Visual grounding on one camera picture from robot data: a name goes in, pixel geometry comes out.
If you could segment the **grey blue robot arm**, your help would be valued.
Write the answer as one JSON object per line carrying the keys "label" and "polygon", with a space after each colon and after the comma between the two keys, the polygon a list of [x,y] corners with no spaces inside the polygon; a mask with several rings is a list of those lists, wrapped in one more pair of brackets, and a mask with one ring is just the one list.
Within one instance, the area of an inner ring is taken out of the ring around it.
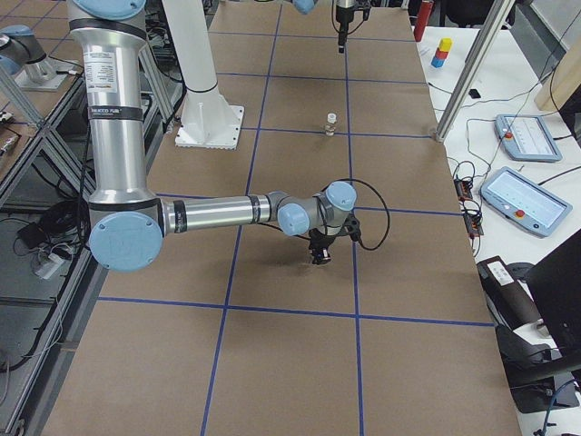
{"label": "grey blue robot arm", "polygon": [[[304,15],[316,5],[316,1],[312,0],[292,0],[291,3]],[[338,51],[343,54],[348,41],[350,24],[353,22],[356,12],[356,2],[353,0],[332,1],[331,11],[334,14],[331,23],[338,36]]]}
{"label": "grey blue robot arm", "polygon": [[[107,269],[133,272],[156,259],[167,234],[275,222],[289,236],[312,235],[313,260],[325,263],[357,199],[347,182],[306,199],[273,192],[165,202],[148,188],[138,83],[148,45],[144,8],[142,1],[67,5],[84,59],[96,178],[88,201],[94,258]],[[184,81],[178,145],[234,149],[244,110],[220,92],[202,4],[171,1],[164,11]]]}

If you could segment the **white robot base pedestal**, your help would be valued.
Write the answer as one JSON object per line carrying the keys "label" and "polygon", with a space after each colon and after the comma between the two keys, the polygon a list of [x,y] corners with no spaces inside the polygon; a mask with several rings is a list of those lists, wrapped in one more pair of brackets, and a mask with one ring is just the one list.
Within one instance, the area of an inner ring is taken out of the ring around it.
{"label": "white robot base pedestal", "polygon": [[162,5],[186,91],[176,144],[233,150],[244,108],[230,105],[220,92],[202,2],[169,0]]}

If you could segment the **grey third robot arm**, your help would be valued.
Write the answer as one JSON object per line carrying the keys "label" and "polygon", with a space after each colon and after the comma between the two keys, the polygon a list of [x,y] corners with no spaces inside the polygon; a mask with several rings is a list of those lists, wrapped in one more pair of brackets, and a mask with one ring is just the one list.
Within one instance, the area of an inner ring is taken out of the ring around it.
{"label": "grey third robot arm", "polygon": [[55,92],[68,76],[67,64],[51,59],[26,25],[1,29],[1,66],[26,91]]}

